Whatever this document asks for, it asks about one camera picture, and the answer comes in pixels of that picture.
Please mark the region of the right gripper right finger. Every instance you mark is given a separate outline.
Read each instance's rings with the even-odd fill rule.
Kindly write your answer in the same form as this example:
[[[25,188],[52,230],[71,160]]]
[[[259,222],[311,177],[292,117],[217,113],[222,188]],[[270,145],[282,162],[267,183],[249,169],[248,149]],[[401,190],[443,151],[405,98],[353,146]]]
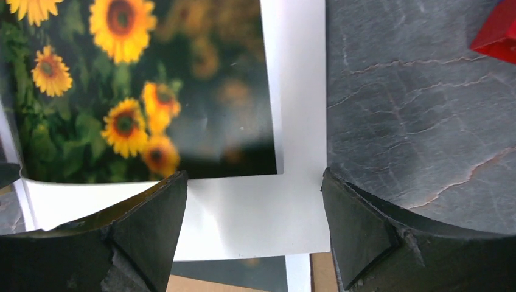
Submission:
[[[340,291],[514,291],[515,236],[415,214],[326,169],[321,186]]]

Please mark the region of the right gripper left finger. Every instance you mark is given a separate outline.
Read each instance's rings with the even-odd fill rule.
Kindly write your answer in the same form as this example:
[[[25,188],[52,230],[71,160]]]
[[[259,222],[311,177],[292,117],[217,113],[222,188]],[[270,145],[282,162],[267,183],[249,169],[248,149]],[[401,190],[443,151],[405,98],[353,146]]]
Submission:
[[[50,231],[1,237],[2,291],[165,291],[187,173]]]

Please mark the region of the brown backing board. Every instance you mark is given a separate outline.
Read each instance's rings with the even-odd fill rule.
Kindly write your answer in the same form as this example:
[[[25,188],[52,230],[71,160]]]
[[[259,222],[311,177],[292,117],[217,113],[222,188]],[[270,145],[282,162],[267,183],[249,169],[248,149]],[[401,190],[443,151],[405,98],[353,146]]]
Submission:
[[[175,262],[167,291],[338,291],[332,255]]]

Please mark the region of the white photo mat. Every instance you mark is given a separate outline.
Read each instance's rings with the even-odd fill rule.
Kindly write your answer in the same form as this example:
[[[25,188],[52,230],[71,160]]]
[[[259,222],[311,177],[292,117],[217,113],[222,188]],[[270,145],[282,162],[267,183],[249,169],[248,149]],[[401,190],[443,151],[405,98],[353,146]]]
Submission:
[[[161,1],[152,55],[181,111],[164,127],[188,175],[177,261],[325,252],[318,190],[326,166],[322,1]],[[10,98],[1,137],[21,165]],[[50,230],[125,199],[21,177],[31,229]]]

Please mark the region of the sunflower photo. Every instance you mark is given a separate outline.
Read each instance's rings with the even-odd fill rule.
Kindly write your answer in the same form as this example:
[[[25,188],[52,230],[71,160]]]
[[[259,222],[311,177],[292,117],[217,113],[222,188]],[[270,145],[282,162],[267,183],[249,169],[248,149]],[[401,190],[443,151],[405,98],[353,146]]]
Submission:
[[[161,1],[2,1],[1,95],[24,179],[131,198],[179,172],[164,127],[181,111],[152,55]]]

